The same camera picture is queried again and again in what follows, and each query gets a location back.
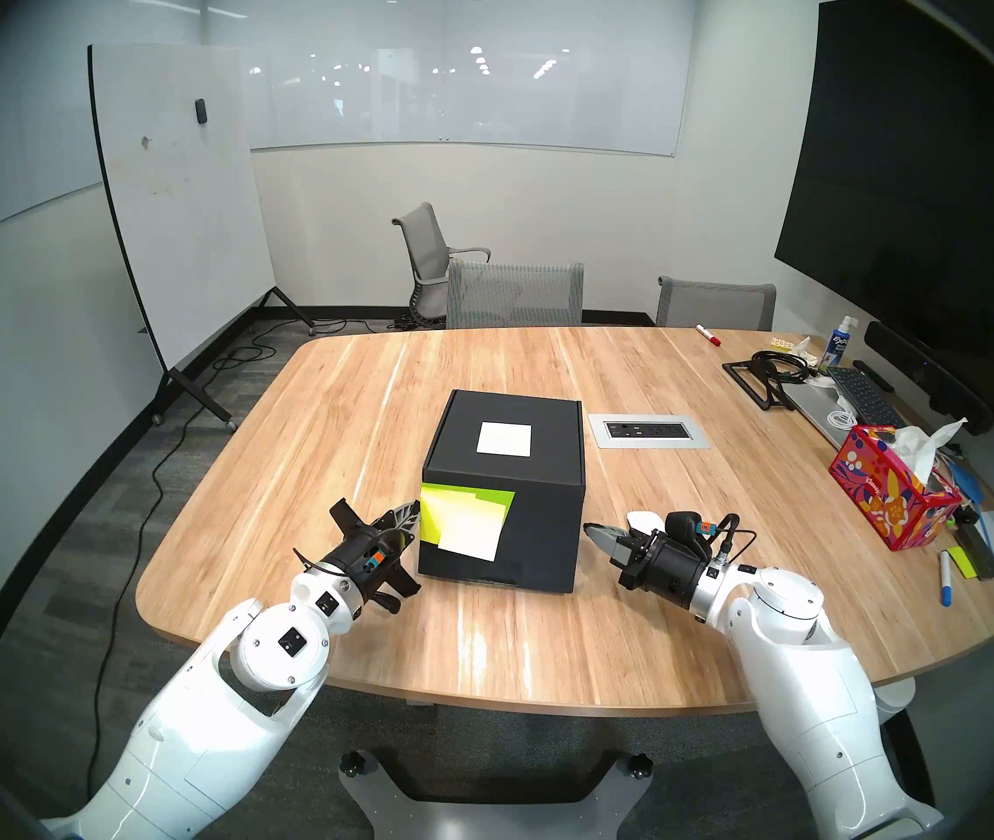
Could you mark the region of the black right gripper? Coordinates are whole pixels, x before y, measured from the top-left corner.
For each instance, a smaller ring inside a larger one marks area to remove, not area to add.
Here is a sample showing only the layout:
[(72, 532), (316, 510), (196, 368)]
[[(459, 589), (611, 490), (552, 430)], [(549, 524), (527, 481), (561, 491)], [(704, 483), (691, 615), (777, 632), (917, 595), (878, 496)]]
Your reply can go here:
[(730, 551), (740, 516), (715, 524), (695, 512), (629, 512), (627, 530), (597, 523), (583, 532), (620, 569), (619, 584), (643, 590), (689, 612), (719, 612), (731, 592), (756, 581), (756, 569), (737, 564)]

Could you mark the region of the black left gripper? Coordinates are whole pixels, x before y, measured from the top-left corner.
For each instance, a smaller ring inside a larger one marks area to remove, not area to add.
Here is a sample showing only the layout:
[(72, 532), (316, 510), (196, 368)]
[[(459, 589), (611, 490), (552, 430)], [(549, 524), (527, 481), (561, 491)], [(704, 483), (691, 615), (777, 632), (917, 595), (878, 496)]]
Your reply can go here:
[(345, 498), (329, 513), (343, 539), (319, 567), (348, 579), (363, 605), (375, 602), (397, 615), (401, 600), (421, 589), (402, 564), (404, 552), (420, 534), (420, 501), (396, 506), (371, 523), (364, 522)]

